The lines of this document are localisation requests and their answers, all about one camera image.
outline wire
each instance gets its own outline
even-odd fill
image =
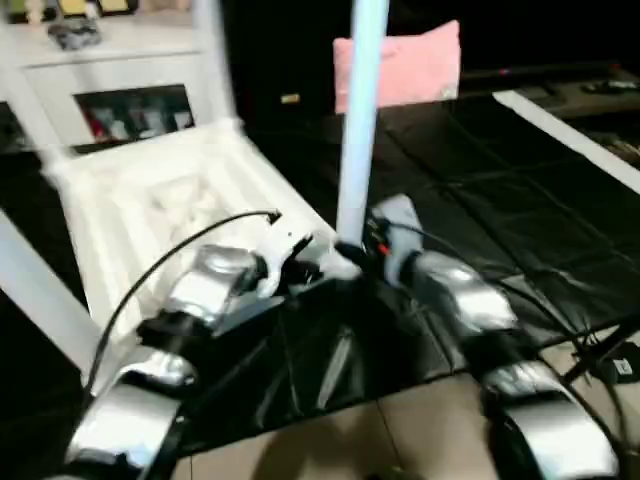
[[[541,361],[550,370],[553,370],[559,377],[561,376],[558,373],[558,371],[553,366],[551,366],[546,360],[541,359]],[[573,396],[573,398],[582,406],[582,408],[584,408],[587,414],[591,418],[593,418],[594,422],[598,424],[604,436],[607,438],[607,440],[611,444],[619,460],[619,472],[618,472],[619,475],[616,478],[619,478],[620,480],[631,479],[631,476],[629,475],[629,460],[628,460],[628,453],[631,450],[629,449],[630,443],[629,443],[627,427],[626,427],[626,417],[624,416],[624,414],[621,413],[618,415],[619,422],[621,419],[623,419],[622,422],[624,422],[623,424],[618,425],[618,428],[622,428],[621,431],[619,431],[620,440],[618,440],[615,437],[615,435],[613,435],[613,433],[611,432],[611,429],[609,428],[607,423],[602,419],[602,416],[595,411],[595,409],[591,406],[591,404],[587,402],[580,393],[578,393],[578,391],[573,387],[573,385],[571,385],[570,383],[564,382],[563,386]],[[612,400],[612,403],[614,404],[614,408],[616,408],[616,410],[618,408],[620,409],[620,410],[617,410],[617,412],[619,413],[622,412],[622,405],[620,404],[620,401],[619,401],[620,397],[618,396],[617,392],[613,391],[611,400]]]
[[[191,243],[193,243],[197,239],[203,237],[207,233],[212,232],[213,230],[222,227],[223,225],[226,225],[228,223],[234,222],[236,220],[240,220],[241,218],[255,217],[255,216],[266,216],[266,217],[269,218],[270,223],[274,223],[278,218],[280,218],[280,215],[281,215],[280,212],[278,212],[276,210],[255,210],[255,211],[251,211],[251,212],[244,212],[244,213],[239,213],[237,215],[232,215],[232,216],[227,217],[227,218],[225,218],[223,220],[220,220],[220,221],[218,221],[218,222],[216,222],[216,223],[214,223],[212,225],[209,225],[208,227],[203,228],[202,230],[194,233],[193,235],[190,235],[189,237],[185,238],[184,240],[179,242],[177,245],[175,245],[173,248],[168,250],[158,260],[156,260],[153,263],[153,265],[151,265],[140,276],[140,278],[138,278],[138,280],[136,280],[136,282],[129,288],[127,293],[124,294],[124,296],[122,297],[122,299],[118,303],[118,306],[116,307],[116,309],[111,314],[111,317],[109,317],[109,320],[107,322],[107,326],[105,327],[104,331],[102,332],[102,336],[100,337],[100,340],[98,341],[98,346],[96,347],[96,353],[95,353],[94,358],[93,358],[93,363],[91,364],[91,369],[89,370],[89,376],[88,376],[88,379],[87,379],[87,384],[85,385],[85,390],[84,390],[84,395],[83,395],[83,397],[84,397],[83,398],[83,405],[82,405],[82,409],[80,410],[81,414],[84,411],[86,411],[87,407],[91,403],[93,386],[94,386],[94,384],[96,382],[96,378],[98,376],[98,371],[100,370],[100,364],[102,363],[102,359],[104,357],[104,352],[105,352],[105,350],[107,348],[107,345],[109,344],[109,338],[111,337],[111,333],[113,332],[113,329],[116,326],[116,322],[118,321],[118,318],[119,318],[120,314],[122,313],[122,311],[126,307],[126,305],[129,302],[129,300],[131,300],[131,298],[136,294],[136,292],[144,284],[144,282],[147,281],[147,279],[158,268],[160,268],[169,258],[171,258],[173,255],[178,253],[184,247],[186,247],[187,245],[190,245]]]
[[[288,296],[288,299],[294,298],[291,290],[289,290],[289,294],[287,296]],[[224,318],[227,315],[227,310],[229,308],[230,303],[231,303],[230,300],[225,302],[225,305],[222,309],[222,313],[220,316],[220,323],[224,322]],[[283,302],[283,305],[284,305],[284,308],[291,308],[289,307],[289,302],[286,300]],[[215,382],[211,382],[208,388],[204,389],[194,400],[189,402],[188,407],[185,409],[185,412],[187,413],[187,415],[192,419],[197,418],[201,414],[201,412],[207,407],[207,405],[210,405],[211,402],[213,402],[218,397],[218,395],[224,392],[225,389],[229,388],[229,385],[231,385],[235,380],[237,380],[246,369],[251,367],[255,358],[257,358],[258,355],[265,348],[268,347],[269,337],[272,335],[272,333],[266,335],[265,338],[263,338],[260,342],[258,342],[258,344],[255,347],[253,347],[249,351],[249,353],[247,353],[244,357],[238,360],[234,364],[234,367],[229,369],[222,376],[222,378],[220,378],[219,380],[216,380]]]
[[[465,135],[467,135],[467,137],[469,137],[469,139],[471,141],[475,141],[472,138],[472,135],[469,134],[469,132],[466,131],[466,129],[464,129],[457,121],[455,121],[455,125],[459,128],[462,129],[463,133]],[[470,204],[470,202],[466,201],[466,199],[459,194],[454,188],[452,188],[447,182],[446,180],[442,177],[442,175],[440,175],[440,173],[434,169],[433,167],[431,167],[430,165],[426,164],[425,162],[423,162],[419,157],[417,157],[415,154],[413,154],[411,151],[409,151],[406,146],[403,144],[402,141],[400,141],[400,139],[398,139],[396,137],[396,135],[389,129],[386,127],[383,127],[385,133],[388,135],[388,137],[391,139],[391,141],[400,149],[400,151],[402,151],[402,153],[404,153],[410,160],[413,161],[413,163],[420,168],[421,170],[427,172],[427,174],[429,174],[430,176],[432,176],[433,178],[435,178],[436,180],[440,181],[440,185],[441,188],[443,188],[445,191],[447,191],[449,193],[449,195],[451,195],[451,197],[458,202],[458,205],[460,206],[460,208],[462,208],[462,210],[464,210],[469,217],[471,217],[471,219],[475,220],[475,222],[478,224],[478,226],[480,228],[482,228],[482,230],[484,231],[484,233],[491,239],[493,240],[493,242],[498,245],[500,248],[502,248],[503,252],[511,259],[511,261],[524,273],[525,276],[530,277],[530,273],[529,273],[529,269],[526,267],[526,265],[520,261],[520,259],[518,258],[518,256],[515,254],[515,252],[513,252],[511,250],[511,248],[509,248],[509,246],[507,245],[506,242],[504,242],[502,240],[502,238],[500,238],[500,236],[497,234],[496,230],[494,228],[491,227],[491,225],[489,224],[489,222],[487,222],[482,215],[480,215],[475,208],[473,208],[473,206]],[[444,245],[450,247],[450,245],[448,244],[448,242],[444,242]],[[542,306],[541,311],[542,312],[548,312],[548,309],[546,307],[544,307],[541,303],[538,302],[539,306]],[[556,317],[555,315],[551,315],[550,318],[552,318],[554,321],[556,321]],[[564,327],[566,327],[566,325],[562,322],[557,322],[556,323],[559,324],[559,326],[564,329]],[[574,344],[574,346],[576,347],[576,351],[578,352],[585,352],[586,355],[588,354],[588,349],[585,349],[582,347],[582,345],[580,345],[580,343],[577,341],[577,339],[575,338],[575,335],[573,335],[573,333],[571,334],[570,337],[572,343]],[[591,362],[592,365],[594,366],[594,368],[598,368],[598,365],[595,362]],[[602,375],[603,377],[603,384],[606,384],[607,381],[604,380],[604,378],[606,378],[604,375]],[[611,400],[614,403],[614,407],[616,409],[616,414],[618,417],[618,423],[622,426],[623,423],[625,423],[624,427],[625,428],[621,428],[620,430],[620,435],[622,436],[624,434],[624,432],[626,432],[626,421],[624,419],[624,412],[622,410],[622,408],[620,408],[620,401],[619,401],[619,397],[617,395],[617,392],[615,392],[615,389],[609,385],[606,386],[607,388],[607,392],[609,393],[609,395],[611,395]],[[625,447],[629,446],[628,443],[628,439],[624,439],[623,438],[623,442],[625,442]]]
[[[465,260],[464,256],[460,254],[458,249],[456,249],[451,243],[449,243],[448,241],[438,237],[437,235],[433,235],[433,234],[427,233],[424,230],[422,230],[420,228],[413,227],[411,225],[405,225],[405,224],[402,224],[402,223],[395,223],[395,222],[385,222],[385,223],[386,223],[386,225],[389,225],[389,226],[394,227],[394,228],[400,228],[400,229],[403,229],[403,230],[409,230],[409,231],[418,233],[418,234],[422,235],[424,238],[429,239],[429,240],[439,244],[440,246],[445,247],[447,250],[449,250],[450,252],[454,253],[461,261],[463,261],[465,263],[468,263]],[[518,289],[516,287],[513,287],[513,286],[509,285],[508,283],[506,283],[506,282],[504,282],[502,280],[487,280],[487,279],[485,279],[485,281],[487,283],[489,283],[489,284],[493,284],[493,285],[495,285],[495,286],[497,286],[499,288],[502,288],[503,290],[511,292],[514,295],[519,296],[520,298],[523,298],[524,300],[528,301],[533,306],[535,306],[548,319],[553,321],[553,323],[560,328],[562,333],[564,333],[568,337],[568,340],[573,344],[573,346],[576,349],[576,352],[578,353],[579,356],[587,358],[588,361],[593,366],[593,368],[596,368],[596,369],[600,370],[600,365],[598,364],[597,361],[595,361],[595,359],[592,358],[593,355],[589,351],[589,348],[586,346],[590,334],[587,334],[587,336],[585,337],[583,342],[580,343],[580,341],[578,340],[578,337],[576,336],[576,334],[569,329],[569,327],[567,326],[565,321],[563,321],[561,318],[559,318],[557,315],[555,315],[547,306],[545,306],[541,301],[539,301],[533,295],[530,295],[530,294],[528,294],[526,292],[523,292],[522,290],[520,290],[520,289]],[[630,448],[629,448],[629,446],[630,446],[629,428],[628,428],[628,424],[627,424],[626,415],[625,415],[624,409],[622,407],[622,402],[620,401],[620,396],[618,395],[618,392],[616,391],[615,387],[609,381],[606,380],[606,375],[602,374],[600,376],[602,377],[600,380],[602,381],[602,384],[604,385],[604,388],[606,389],[607,394],[609,395],[611,403],[613,404],[614,410],[616,412],[616,419],[617,419],[617,424],[618,424],[617,425],[618,426],[618,434],[620,436],[620,445],[621,445],[622,449],[625,452],[630,451]],[[584,398],[580,394],[578,394],[575,391],[575,389],[570,388],[570,391],[572,392],[572,394],[575,397],[580,399],[580,403],[583,406],[585,404],[587,404],[587,402],[584,400]],[[593,411],[593,409],[589,409],[589,411],[592,414],[592,416],[596,416],[599,419],[598,423],[601,426],[604,425],[606,427],[606,424],[602,421],[601,417],[596,415],[595,412]]]

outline floor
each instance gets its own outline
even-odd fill
[[[543,355],[564,372],[572,353],[571,344],[562,344]],[[613,428],[599,381],[581,379],[575,386]],[[640,442],[640,385],[619,393],[631,438]],[[397,469],[404,480],[490,480],[496,474],[483,427],[477,388],[459,375],[184,459],[174,480],[364,480],[373,474],[387,480]]]

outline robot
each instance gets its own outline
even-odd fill
[[[336,250],[363,274],[427,302],[448,320],[480,386],[500,478],[622,478],[615,441],[540,359],[504,295],[461,260],[425,251],[421,234],[411,201],[397,196],[373,209],[363,246],[337,244]],[[294,236],[277,261],[269,249],[201,247],[162,310],[138,328],[140,343],[87,409],[65,464],[50,480],[170,478],[190,402],[203,388],[206,365],[198,352],[214,348],[212,337],[232,302],[273,293],[284,263],[295,261],[308,241]],[[308,278],[312,285],[322,281]]]

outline black plastic sheet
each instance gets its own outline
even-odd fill
[[[247,129],[332,224],[342,121]],[[379,112],[369,201],[400,192],[425,230],[488,278],[555,308],[572,331],[640,321],[640,196],[492,98]],[[540,347],[562,340],[534,305],[510,301]],[[463,369],[445,321],[366,280],[328,282],[285,303],[212,346],[215,395],[186,451]]]

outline pink pillow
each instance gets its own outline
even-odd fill
[[[460,78],[460,26],[456,20],[422,35],[386,37],[382,45],[378,106],[455,98]],[[333,41],[336,113],[347,110],[353,40]]]

